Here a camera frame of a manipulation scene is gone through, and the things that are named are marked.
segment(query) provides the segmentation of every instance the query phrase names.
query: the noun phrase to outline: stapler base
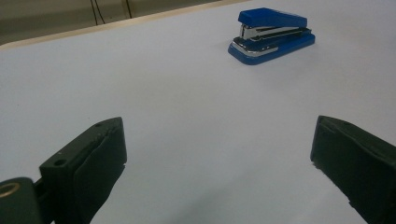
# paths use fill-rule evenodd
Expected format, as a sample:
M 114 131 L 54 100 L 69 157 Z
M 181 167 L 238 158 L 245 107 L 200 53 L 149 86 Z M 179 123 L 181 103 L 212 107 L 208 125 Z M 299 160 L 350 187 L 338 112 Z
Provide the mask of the stapler base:
M 276 50 L 269 50 L 268 53 L 258 54 L 258 56 L 251 56 L 251 52 L 238 48 L 235 45 L 235 42 L 230 44 L 230 47 L 228 47 L 228 52 L 241 63 L 255 65 L 259 63 L 265 63 L 274 58 L 293 52 L 297 49 L 302 49 L 304 47 L 310 46 L 314 43 L 315 36 L 312 34 L 306 34 L 299 37 L 294 37 L 293 39 L 288 39 L 288 41 L 285 41 L 284 43 L 278 43 L 276 45 Z

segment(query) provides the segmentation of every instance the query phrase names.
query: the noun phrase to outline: floor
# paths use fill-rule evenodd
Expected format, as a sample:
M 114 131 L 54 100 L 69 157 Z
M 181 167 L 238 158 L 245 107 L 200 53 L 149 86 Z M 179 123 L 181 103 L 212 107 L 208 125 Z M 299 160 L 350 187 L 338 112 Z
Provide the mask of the floor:
M 0 0 L 0 45 L 219 0 Z

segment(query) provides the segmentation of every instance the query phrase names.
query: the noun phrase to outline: stapler metal part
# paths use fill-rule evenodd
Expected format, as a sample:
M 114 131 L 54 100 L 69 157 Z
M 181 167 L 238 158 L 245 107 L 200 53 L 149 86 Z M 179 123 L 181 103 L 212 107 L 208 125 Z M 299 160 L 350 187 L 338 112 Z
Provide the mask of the stapler metal part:
M 245 64 L 264 63 L 315 43 L 307 19 L 269 8 L 241 11 L 240 34 L 228 52 Z

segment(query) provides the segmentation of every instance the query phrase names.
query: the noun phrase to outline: cable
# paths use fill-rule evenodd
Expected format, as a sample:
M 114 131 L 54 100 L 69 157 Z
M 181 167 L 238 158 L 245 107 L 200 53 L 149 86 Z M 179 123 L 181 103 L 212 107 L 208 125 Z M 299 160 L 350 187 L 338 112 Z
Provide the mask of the cable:
M 95 17 L 96 25 L 98 25 L 98 19 L 96 18 L 95 8 L 93 7 L 93 1 L 92 0 L 91 0 L 91 6 L 92 6 L 93 16 Z
M 98 2 L 97 2 L 96 0 L 94 0 L 94 1 L 95 1 L 96 8 L 98 9 L 99 16 L 100 16 L 100 18 L 102 19 L 103 24 L 106 24 L 106 23 L 105 23 L 105 20 L 103 19 L 102 13 L 100 12 L 100 8 L 99 8 L 99 6 L 98 6 Z
M 129 0 L 126 0 L 126 6 L 128 7 L 129 17 L 132 18 L 131 8 L 129 7 Z

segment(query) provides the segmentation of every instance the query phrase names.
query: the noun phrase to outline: blue stapler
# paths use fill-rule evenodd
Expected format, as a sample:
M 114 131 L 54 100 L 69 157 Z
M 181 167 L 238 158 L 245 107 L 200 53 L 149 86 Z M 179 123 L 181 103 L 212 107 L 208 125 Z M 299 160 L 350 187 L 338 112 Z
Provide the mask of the blue stapler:
M 315 43 L 304 17 L 269 8 L 241 11 L 241 31 L 228 48 L 245 64 L 264 63 Z

